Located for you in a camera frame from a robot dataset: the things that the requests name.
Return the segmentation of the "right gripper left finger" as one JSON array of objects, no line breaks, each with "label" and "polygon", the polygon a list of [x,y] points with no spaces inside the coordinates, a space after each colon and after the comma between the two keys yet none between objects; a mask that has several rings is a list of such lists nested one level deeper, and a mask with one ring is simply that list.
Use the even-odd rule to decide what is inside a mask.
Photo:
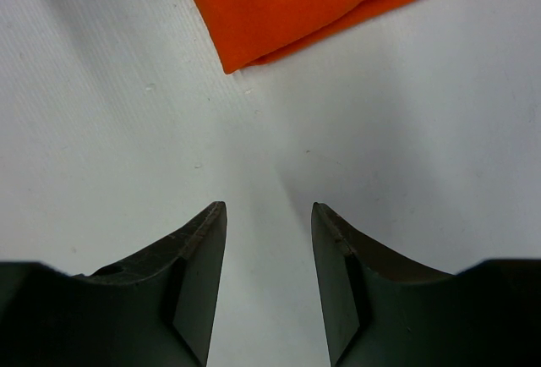
[{"label": "right gripper left finger", "polygon": [[217,201],[89,276],[4,261],[2,365],[206,365],[226,230]]}]

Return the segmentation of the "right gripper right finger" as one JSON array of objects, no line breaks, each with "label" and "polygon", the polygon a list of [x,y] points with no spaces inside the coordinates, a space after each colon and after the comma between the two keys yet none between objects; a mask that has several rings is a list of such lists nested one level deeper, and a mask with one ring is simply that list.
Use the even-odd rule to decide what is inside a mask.
[{"label": "right gripper right finger", "polygon": [[538,260],[486,260],[445,273],[321,203],[311,231],[332,365],[539,365]]}]

